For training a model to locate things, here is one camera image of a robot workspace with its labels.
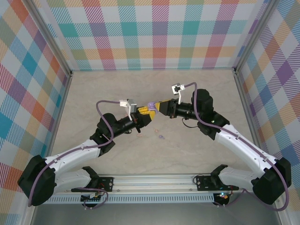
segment purple object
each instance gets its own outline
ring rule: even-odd
[[[155,107],[156,102],[149,102],[148,103],[148,109],[149,111],[155,111],[155,113],[158,113],[158,109]]]

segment plaid backdrop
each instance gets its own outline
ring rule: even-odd
[[[0,0],[0,225],[26,208],[17,185],[52,137],[67,76],[21,0]]]
[[[300,219],[300,0],[281,0],[240,73],[262,149],[292,164]]]
[[[231,68],[267,2],[35,0],[66,60],[80,70]]]

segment table surface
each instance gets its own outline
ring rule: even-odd
[[[75,72],[54,143],[52,154],[75,147],[95,132],[100,116],[95,104],[99,100],[132,98],[138,106],[152,101],[174,98],[175,83],[197,82],[214,99],[214,108],[238,131],[252,140],[246,116],[231,70],[137,70]],[[182,92],[182,101],[191,102],[193,87]],[[115,104],[100,105],[102,113],[113,113],[117,119],[126,116]],[[186,124],[195,126],[195,120]],[[223,145],[203,135],[198,128],[187,128],[181,118],[162,114],[142,129],[121,135],[116,145],[100,158],[77,166],[91,166],[102,174],[139,173],[210,173],[220,164],[249,170],[247,165]]]

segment purple cable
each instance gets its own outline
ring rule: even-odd
[[[85,209],[89,209],[89,210],[93,210],[93,209],[96,209],[96,208],[99,208],[100,206],[104,205],[105,202],[107,202],[108,200],[108,192],[103,190],[103,189],[98,189],[98,188],[85,188],[85,187],[79,187],[77,189],[80,189],[80,190],[88,190],[88,191],[99,191],[99,192],[104,192],[106,194],[106,198],[104,199],[104,201],[96,206],[94,206],[93,208],[90,208],[90,207],[87,207],[85,205],[85,203],[87,202],[87,200],[85,200],[83,202],[83,206],[85,207]]]
[[[192,85],[195,86],[195,91],[194,91],[194,102],[193,102],[193,104],[194,104],[194,111],[195,111],[196,118],[199,120],[199,122],[202,123],[203,125],[206,125],[206,126],[209,126],[209,127],[212,127],[212,128],[217,128],[217,129],[220,129],[220,130],[223,130],[223,131],[225,131],[225,132],[227,132],[227,133],[229,133],[229,134],[231,134],[232,136],[234,136],[234,137],[237,138],[238,135],[235,134],[235,133],[233,133],[233,132],[231,132],[230,130],[227,130],[227,129],[223,128],[223,127],[219,127],[219,126],[216,126],[216,125],[213,125],[213,124],[210,124],[210,123],[206,123],[206,122],[204,122],[203,120],[200,119],[200,117],[199,117],[199,115],[198,115],[198,111],[197,111],[197,89],[198,89],[197,83],[196,83],[196,82],[192,82],[192,83],[190,83],[190,84],[185,85],[185,87],[187,88],[187,87],[192,86]],[[248,141],[246,141],[245,139],[243,139],[243,138],[241,138],[241,137],[239,138],[239,140],[241,140],[243,143],[245,143],[248,147],[250,147],[253,151],[255,151],[260,157],[262,157],[265,161],[267,161],[267,162],[273,167],[273,169],[276,171],[276,173],[277,173],[278,176],[280,177],[280,180],[281,180],[281,182],[283,183],[283,186],[284,186],[284,188],[285,188],[285,204],[284,204],[283,207],[281,207],[280,209],[275,209],[275,208],[273,208],[273,207],[271,207],[271,206],[269,206],[269,205],[266,205],[266,204],[265,204],[264,202],[262,202],[260,199],[258,199],[258,198],[256,198],[256,199],[259,200],[259,201],[261,201],[267,208],[269,208],[269,209],[271,209],[271,210],[273,210],[273,211],[279,212],[279,211],[285,210],[285,209],[287,208],[288,204],[289,204],[289,198],[290,198],[290,197],[289,197],[288,187],[287,187],[287,185],[286,185],[286,182],[285,182],[284,177],[282,176],[282,174],[280,173],[280,171],[276,168],[276,166],[275,166],[269,159],[267,159],[260,151],[258,151],[255,147],[253,147],[251,144],[249,144]],[[236,203],[236,202],[237,202],[237,199],[236,199],[235,201],[231,202],[230,204],[227,204],[227,206],[232,205],[232,204],[234,204],[234,203]]]
[[[107,122],[107,120],[104,118],[104,116],[102,115],[102,113],[100,112],[99,110],[99,104],[102,103],[102,102],[106,102],[106,103],[113,103],[113,104],[120,104],[120,102],[114,102],[114,101],[107,101],[107,100],[100,100],[96,103],[96,109],[100,115],[100,117],[103,119],[104,123],[107,125],[109,131],[111,132],[111,139],[109,139],[108,142],[105,142],[103,144],[99,144],[99,145],[93,145],[93,146],[85,146],[83,147],[83,149],[81,147],[79,148],[75,148],[75,149],[72,149],[68,152],[65,152],[64,154],[62,154],[61,156],[58,156],[55,160],[60,160],[61,158],[63,158],[64,156],[68,155],[68,154],[71,154],[75,151],[78,151],[78,150],[85,150],[85,149],[92,149],[92,148],[99,148],[99,147],[102,147],[102,146],[105,146],[105,145],[108,145],[109,143],[111,143],[113,141],[113,129],[111,128],[111,126],[109,125],[109,123]],[[33,185],[32,185],[32,188],[30,190],[30,194],[29,194],[29,198],[28,198],[28,207],[31,206],[31,202],[32,202],[32,197],[33,197],[33,192],[34,192],[34,189],[36,188],[36,185],[37,185],[37,182],[38,182],[38,179],[42,176],[43,172],[49,167],[51,166],[55,161],[52,160],[50,163],[48,163],[42,170],[41,172],[39,172],[39,174],[37,175],[36,179],[34,180],[33,182]]]

